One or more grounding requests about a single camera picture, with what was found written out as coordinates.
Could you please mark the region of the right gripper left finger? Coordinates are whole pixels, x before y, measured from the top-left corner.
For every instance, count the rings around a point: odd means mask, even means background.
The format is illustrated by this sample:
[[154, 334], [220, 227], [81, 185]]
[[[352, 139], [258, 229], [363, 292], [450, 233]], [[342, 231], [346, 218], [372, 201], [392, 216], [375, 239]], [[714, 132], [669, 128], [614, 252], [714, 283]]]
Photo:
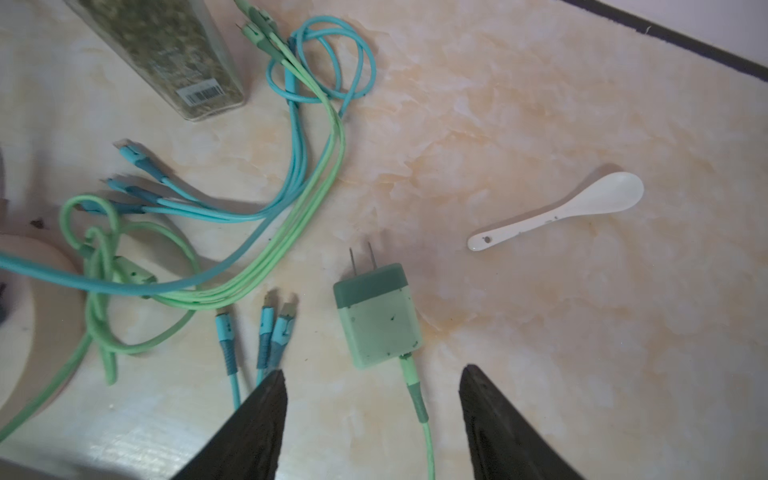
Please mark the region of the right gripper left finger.
[[273, 371], [175, 478], [275, 478], [287, 405], [284, 374]]

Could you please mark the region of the light green charger plug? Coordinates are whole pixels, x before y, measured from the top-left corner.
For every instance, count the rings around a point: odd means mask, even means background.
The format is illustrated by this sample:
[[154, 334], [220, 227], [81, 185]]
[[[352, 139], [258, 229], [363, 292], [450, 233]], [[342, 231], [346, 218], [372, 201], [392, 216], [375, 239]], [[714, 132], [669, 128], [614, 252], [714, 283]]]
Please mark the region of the light green charger plug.
[[368, 248], [371, 269], [362, 273], [350, 257], [352, 276], [334, 284], [333, 294], [350, 357], [355, 368], [367, 369], [396, 360], [418, 423], [422, 427], [427, 477], [436, 477], [433, 436], [414, 353], [423, 336], [404, 268], [380, 265]]

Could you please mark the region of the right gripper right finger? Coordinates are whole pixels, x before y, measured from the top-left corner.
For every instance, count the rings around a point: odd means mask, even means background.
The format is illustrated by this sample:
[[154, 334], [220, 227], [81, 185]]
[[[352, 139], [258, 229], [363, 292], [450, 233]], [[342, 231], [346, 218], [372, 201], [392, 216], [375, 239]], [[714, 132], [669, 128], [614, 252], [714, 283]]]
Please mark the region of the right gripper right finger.
[[467, 365], [459, 386], [476, 479], [580, 479], [489, 377]]

